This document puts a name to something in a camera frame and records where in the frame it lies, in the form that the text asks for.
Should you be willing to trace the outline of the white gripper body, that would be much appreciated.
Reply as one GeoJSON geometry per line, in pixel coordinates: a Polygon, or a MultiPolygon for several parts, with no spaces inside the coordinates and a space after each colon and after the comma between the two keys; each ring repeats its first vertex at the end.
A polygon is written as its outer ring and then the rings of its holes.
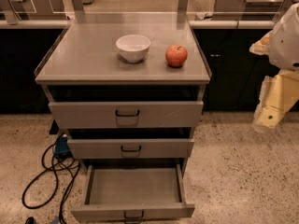
{"type": "Polygon", "coordinates": [[[299,4],[293,4],[270,35],[269,62],[280,69],[299,70],[299,4]]]}

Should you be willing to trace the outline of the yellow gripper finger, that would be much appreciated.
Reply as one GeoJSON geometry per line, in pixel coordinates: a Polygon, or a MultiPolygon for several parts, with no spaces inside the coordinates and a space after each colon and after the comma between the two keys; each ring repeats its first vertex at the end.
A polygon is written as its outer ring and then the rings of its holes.
{"type": "Polygon", "coordinates": [[[258,133],[275,129],[298,101],[298,72],[280,70],[274,77],[266,76],[262,82],[252,128],[258,133]]]}
{"type": "Polygon", "coordinates": [[[257,55],[267,55],[269,52],[270,34],[264,35],[260,40],[252,44],[249,51],[257,55]]]}

